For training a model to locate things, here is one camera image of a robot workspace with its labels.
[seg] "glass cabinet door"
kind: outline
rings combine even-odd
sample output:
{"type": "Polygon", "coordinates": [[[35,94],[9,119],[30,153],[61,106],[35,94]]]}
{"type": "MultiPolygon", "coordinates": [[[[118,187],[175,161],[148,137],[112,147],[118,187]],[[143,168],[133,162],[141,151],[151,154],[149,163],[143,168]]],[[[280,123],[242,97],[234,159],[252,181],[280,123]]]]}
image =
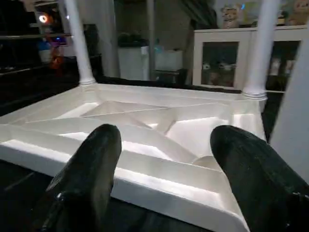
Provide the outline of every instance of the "glass cabinet door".
{"type": "Polygon", "coordinates": [[[233,87],[238,42],[204,43],[201,84],[233,87]]]}
{"type": "Polygon", "coordinates": [[[195,34],[193,85],[242,88],[250,31],[234,30],[205,30],[195,34]]]}
{"type": "Polygon", "coordinates": [[[266,89],[285,91],[289,82],[300,41],[274,42],[266,89]]]}

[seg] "stuffed toy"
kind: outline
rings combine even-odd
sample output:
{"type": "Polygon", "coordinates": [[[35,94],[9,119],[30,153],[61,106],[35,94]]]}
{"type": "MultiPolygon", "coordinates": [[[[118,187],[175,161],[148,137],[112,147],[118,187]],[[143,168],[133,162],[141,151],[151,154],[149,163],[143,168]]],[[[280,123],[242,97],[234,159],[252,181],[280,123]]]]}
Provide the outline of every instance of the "stuffed toy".
{"type": "Polygon", "coordinates": [[[294,12],[289,17],[289,25],[304,25],[309,17],[309,0],[295,0],[294,12]]]}
{"type": "Polygon", "coordinates": [[[241,5],[225,5],[224,8],[221,9],[223,14],[223,28],[238,28],[239,27],[239,13],[240,13],[241,5]]]}

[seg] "pillar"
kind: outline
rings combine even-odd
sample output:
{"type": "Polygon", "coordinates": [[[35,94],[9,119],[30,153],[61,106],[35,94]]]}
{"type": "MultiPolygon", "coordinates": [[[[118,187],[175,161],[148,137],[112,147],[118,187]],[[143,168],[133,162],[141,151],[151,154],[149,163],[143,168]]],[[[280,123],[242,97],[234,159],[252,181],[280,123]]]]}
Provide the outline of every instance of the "pillar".
{"type": "Polygon", "coordinates": [[[155,81],[155,0],[147,0],[149,40],[149,80],[155,81]]]}
{"type": "Polygon", "coordinates": [[[280,3],[281,0],[263,0],[262,2],[256,41],[243,89],[243,95],[247,99],[260,101],[262,110],[267,100],[265,86],[280,3]]]}
{"type": "Polygon", "coordinates": [[[113,0],[95,0],[99,47],[104,75],[120,77],[118,36],[113,0]]]}
{"type": "Polygon", "coordinates": [[[309,184],[309,29],[306,30],[270,145],[309,184]]]}
{"type": "Polygon", "coordinates": [[[77,58],[80,85],[89,85],[95,83],[84,37],[84,30],[78,13],[77,3],[75,0],[65,0],[65,4],[69,15],[69,24],[73,39],[74,51],[77,58]]]}

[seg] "light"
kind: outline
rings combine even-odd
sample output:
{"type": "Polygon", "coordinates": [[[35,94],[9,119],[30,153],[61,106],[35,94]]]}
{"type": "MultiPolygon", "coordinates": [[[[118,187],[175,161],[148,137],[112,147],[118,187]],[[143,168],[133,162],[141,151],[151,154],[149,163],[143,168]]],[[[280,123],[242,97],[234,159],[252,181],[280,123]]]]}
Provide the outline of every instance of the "light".
{"type": "Polygon", "coordinates": [[[41,16],[39,16],[39,21],[40,21],[41,23],[47,23],[48,18],[47,18],[47,16],[45,16],[45,15],[41,15],[41,16]]]}

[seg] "display case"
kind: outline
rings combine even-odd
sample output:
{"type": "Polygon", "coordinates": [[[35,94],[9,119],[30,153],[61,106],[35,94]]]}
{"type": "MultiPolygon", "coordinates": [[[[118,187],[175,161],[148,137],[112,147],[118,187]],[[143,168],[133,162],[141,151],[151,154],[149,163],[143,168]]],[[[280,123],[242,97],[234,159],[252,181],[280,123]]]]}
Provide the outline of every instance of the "display case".
{"type": "Polygon", "coordinates": [[[250,29],[197,30],[193,85],[240,89],[250,37],[250,29]]]}
{"type": "Polygon", "coordinates": [[[306,36],[304,26],[282,27],[275,31],[266,90],[285,91],[297,59],[301,41],[306,36]]]}
{"type": "MultiPolygon", "coordinates": [[[[306,26],[276,27],[267,91],[285,91],[306,26]]],[[[257,28],[195,31],[193,85],[242,90],[257,28]]]]}

